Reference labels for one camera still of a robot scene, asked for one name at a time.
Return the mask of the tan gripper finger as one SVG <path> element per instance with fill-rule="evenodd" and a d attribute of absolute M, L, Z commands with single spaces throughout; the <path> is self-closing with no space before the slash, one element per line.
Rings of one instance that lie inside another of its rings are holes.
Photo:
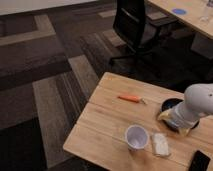
<path fill-rule="evenodd" d="M 157 117 L 158 120 L 165 120 L 165 121 L 170 120 L 171 118 L 172 118 L 171 109 L 161 112 Z"/>
<path fill-rule="evenodd" d="M 187 136 L 190 131 L 191 131 L 191 128 L 179 128 L 178 129 L 178 132 L 181 136 Z"/>

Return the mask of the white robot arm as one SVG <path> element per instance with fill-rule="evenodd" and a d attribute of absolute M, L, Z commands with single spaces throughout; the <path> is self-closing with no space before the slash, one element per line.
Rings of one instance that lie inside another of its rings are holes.
<path fill-rule="evenodd" d="M 213 83 L 193 84 L 186 88 L 184 100 L 162 111 L 157 119 L 174 126 L 186 136 L 201 118 L 213 115 Z"/>

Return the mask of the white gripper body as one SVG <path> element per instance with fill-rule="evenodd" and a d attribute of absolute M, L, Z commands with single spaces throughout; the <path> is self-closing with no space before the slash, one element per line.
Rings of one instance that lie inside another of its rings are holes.
<path fill-rule="evenodd" d="M 198 124 L 198 113 L 191 109 L 185 101 L 178 103 L 169 112 L 168 124 L 174 129 L 193 129 Z"/>

